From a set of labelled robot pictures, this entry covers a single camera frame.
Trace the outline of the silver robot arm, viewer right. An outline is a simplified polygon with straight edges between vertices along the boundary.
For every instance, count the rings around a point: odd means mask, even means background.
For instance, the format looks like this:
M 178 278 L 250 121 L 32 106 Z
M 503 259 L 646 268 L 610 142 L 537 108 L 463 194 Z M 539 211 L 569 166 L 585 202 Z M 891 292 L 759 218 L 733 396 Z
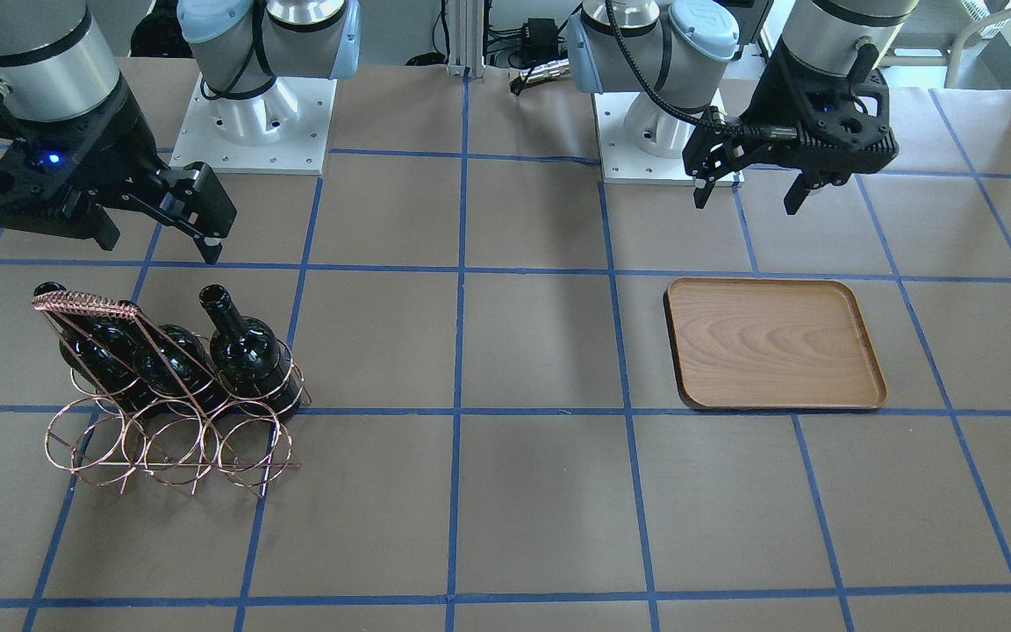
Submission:
M 812 191 L 874 175 L 899 147 L 878 71 L 912 1 L 798 1 L 745 111 L 713 96 L 741 40 L 715 1 L 584 1 L 554 32 L 575 88 L 635 96 L 625 129 L 639 151 L 679 159 L 706 205 L 717 183 L 751 164 L 795 169 L 787 213 Z M 229 153 L 304 136 L 308 88 L 352 77 L 360 59 L 356 1 L 181 1 L 177 24 L 199 65 L 194 121 L 216 123 Z

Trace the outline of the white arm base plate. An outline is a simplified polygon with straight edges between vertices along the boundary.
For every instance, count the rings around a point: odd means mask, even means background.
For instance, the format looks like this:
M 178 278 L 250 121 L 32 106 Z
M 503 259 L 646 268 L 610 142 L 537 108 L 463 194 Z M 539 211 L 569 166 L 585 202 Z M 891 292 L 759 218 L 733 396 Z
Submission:
M 169 164 L 204 162 L 218 175 L 320 176 L 338 84 L 278 77 L 253 99 L 210 101 L 197 80 Z
M 682 152 L 694 131 L 643 93 L 593 95 L 603 181 L 692 185 Z

